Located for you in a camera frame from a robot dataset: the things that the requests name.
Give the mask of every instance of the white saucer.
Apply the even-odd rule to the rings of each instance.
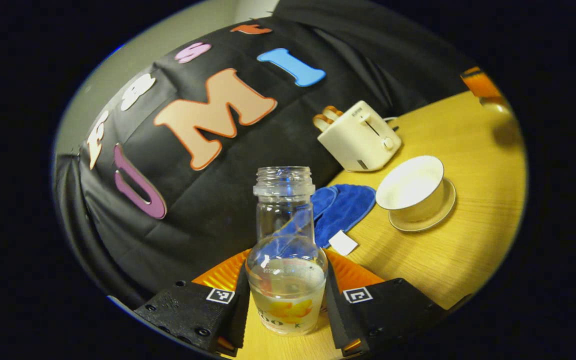
[[[448,180],[448,178],[444,177],[443,186],[443,202],[441,208],[436,212],[436,214],[421,221],[409,222],[395,218],[393,213],[389,211],[388,219],[390,220],[390,224],[400,231],[416,232],[430,229],[441,223],[441,221],[445,219],[448,214],[450,214],[451,210],[455,207],[455,202],[457,202],[457,191],[455,190],[455,184]]]

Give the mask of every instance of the white toaster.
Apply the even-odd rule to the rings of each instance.
[[[402,146],[402,139],[363,100],[332,121],[317,140],[347,171],[379,170]]]

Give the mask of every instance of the liquid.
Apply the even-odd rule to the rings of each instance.
[[[263,325],[279,335],[305,335],[320,314],[326,275],[304,259],[271,259],[251,269],[250,289]]]

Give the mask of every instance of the wooden table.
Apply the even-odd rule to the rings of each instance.
[[[342,171],[330,185],[368,185],[420,155],[439,158],[457,191],[454,209],[439,225],[417,233],[391,226],[379,205],[347,235],[359,246],[347,257],[390,280],[405,278],[448,309],[477,292],[510,250],[526,201],[527,160],[519,123],[480,105],[470,91],[404,114],[393,121],[402,147],[383,169]],[[302,337],[274,335],[261,323],[251,298],[244,347],[237,360],[337,360],[326,313]]]

